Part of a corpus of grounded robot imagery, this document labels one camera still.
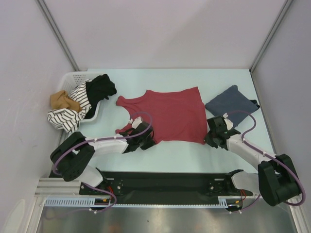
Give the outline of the blue grey tank top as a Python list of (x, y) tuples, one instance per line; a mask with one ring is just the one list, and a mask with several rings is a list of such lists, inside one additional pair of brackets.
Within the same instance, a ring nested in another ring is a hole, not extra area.
[(228, 119), (237, 127), (248, 114), (257, 111), (260, 105), (257, 100), (245, 97), (238, 86), (233, 85), (206, 103), (205, 108), (214, 116), (228, 114)]

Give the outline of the red tank top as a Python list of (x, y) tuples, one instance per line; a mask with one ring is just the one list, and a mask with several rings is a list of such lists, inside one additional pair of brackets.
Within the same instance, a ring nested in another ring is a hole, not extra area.
[(126, 99), (119, 96), (116, 105), (130, 115), (137, 113), (146, 122), (152, 119), (154, 141), (186, 141), (204, 144), (207, 117), (198, 87), (179, 92), (146, 90), (143, 96)]

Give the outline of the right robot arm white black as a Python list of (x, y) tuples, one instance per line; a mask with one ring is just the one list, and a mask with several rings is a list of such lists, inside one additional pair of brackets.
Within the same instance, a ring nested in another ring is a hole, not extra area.
[(306, 200), (306, 191), (301, 183), (293, 161), (286, 154), (269, 154), (245, 138), (223, 116), (207, 120), (209, 131), (205, 143), (213, 148), (230, 151), (256, 169), (257, 173), (238, 171), (224, 182), (224, 189), (230, 195), (241, 189), (259, 194), (267, 204), (276, 206), (285, 203), (300, 206)]

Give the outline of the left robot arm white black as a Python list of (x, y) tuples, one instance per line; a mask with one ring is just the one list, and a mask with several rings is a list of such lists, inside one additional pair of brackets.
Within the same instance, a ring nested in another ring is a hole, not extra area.
[(51, 153), (52, 171), (66, 182), (77, 180), (102, 194), (108, 181), (102, 171), (89, 164), (93, 157), (146, 150), (154, 144), (154, 129), (140, 116), (131, 121), (128, 130), (114, 137), (88, 139), (81, 132), (74, 132)]

